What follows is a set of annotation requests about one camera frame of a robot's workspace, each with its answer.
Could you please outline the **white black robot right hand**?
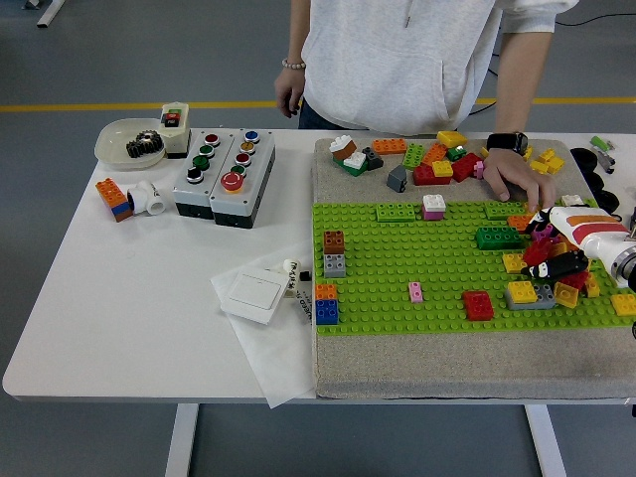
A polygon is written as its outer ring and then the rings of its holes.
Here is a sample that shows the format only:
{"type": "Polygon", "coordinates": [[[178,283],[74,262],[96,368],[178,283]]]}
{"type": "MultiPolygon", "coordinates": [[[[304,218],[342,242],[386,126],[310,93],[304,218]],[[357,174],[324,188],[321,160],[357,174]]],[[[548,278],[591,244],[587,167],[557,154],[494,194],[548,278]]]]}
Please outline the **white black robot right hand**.
{"type": "Polygon", "coordinates": [[[589,206],[554,206],[539,210],[525,233],[542,231],[548,224],[587,258],[599,259],[619,288],[635,289],[635,239],[611,215],[589,206]]]}

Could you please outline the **person's right hand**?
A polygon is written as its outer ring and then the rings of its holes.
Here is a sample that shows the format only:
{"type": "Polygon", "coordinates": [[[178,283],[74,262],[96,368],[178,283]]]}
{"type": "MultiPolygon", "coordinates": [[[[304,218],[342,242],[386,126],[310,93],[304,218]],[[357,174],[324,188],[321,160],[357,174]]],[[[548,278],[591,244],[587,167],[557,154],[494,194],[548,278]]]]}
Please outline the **person's right hand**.
{"type": "Polygon", "coordinates": [[[303,70],[283,68],[275,80],[276,107],[285,117],[291,118],[299,112],[304,85],[303,70]]]}

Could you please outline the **person's left hand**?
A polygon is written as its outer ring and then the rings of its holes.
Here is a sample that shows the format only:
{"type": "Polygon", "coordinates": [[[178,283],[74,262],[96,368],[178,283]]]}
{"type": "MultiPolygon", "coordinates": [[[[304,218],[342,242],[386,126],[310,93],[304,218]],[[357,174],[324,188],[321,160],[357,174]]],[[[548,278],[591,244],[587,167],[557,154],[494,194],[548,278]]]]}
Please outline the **person's left hand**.
{"type": "Polygon", "coordinates": [[[531,212],[550,208],[555,204],[557,188],[553,179],[533,170],[513,150],[491,149],[484,162],[483,178],[495,197],[502,202],[511,198],[508,185],[512,184],[526,193],[531,212]]]}

